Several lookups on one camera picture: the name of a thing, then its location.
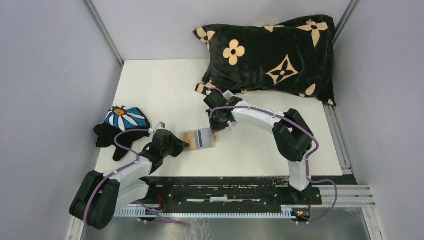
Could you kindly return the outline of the beige leather card holder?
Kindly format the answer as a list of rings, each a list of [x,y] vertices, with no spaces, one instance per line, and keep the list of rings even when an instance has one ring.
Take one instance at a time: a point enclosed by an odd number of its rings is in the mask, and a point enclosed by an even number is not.
[[[184,131],[180,136],[184,142],[189,144],[185,151],[210,149],[216,146],[217,136],[210,128]]]

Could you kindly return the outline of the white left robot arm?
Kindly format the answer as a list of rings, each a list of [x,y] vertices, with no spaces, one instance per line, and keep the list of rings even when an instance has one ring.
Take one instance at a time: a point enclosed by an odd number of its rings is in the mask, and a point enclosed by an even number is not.
[[[152,140],[134,159],[106,172],[92,170],[82,181],[70,207],[71,216],[97,230],[104,229],[116,211],[138,200],[149,204],[158,191],[144,179],[163,164],[166,157],[178,157],[190,147],[164,128],[148,130]]]

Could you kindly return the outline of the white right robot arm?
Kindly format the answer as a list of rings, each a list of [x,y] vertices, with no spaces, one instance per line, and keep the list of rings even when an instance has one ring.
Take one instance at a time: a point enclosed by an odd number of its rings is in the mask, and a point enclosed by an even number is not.
[[[297,110],[271,111],[217,88],[208,89],[203,101],[208,106],[206,112],[213,133],[228,127],[236,132],[251,125],[272,134],[278,152],[288,161],[289,199],[302,204],[309,198],[312,181],[308,159],[318,150],[319,143]]]

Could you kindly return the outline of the white credit card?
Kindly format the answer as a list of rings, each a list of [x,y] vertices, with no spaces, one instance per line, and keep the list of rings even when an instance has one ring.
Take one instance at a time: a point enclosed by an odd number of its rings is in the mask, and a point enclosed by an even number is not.
[[[209,128],[196,130],[195,139],[197,149],[212,148],[215,145],[213,134]]]

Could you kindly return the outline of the clear plastic card box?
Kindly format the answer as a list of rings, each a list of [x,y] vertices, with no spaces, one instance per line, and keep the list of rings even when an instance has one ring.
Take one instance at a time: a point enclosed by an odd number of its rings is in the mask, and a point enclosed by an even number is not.
[[[235,95],[231,92],[231,91],[229,91],[229,90],[227,90],[227,91],[225,91],[224,93],[223,93],[223,96],[227,99],[227,100],[229,100],[231,97],[234,97]],[[230,129],[231,129],[231,131],[234,133],[234,134],[236,134],[237,132],[239,132],[243,127],[245,127],[246,126],[246,124],[245,123],[241,123],[241,122],[229,122],[228,123],[229,124],[229,127],[230,127]]]

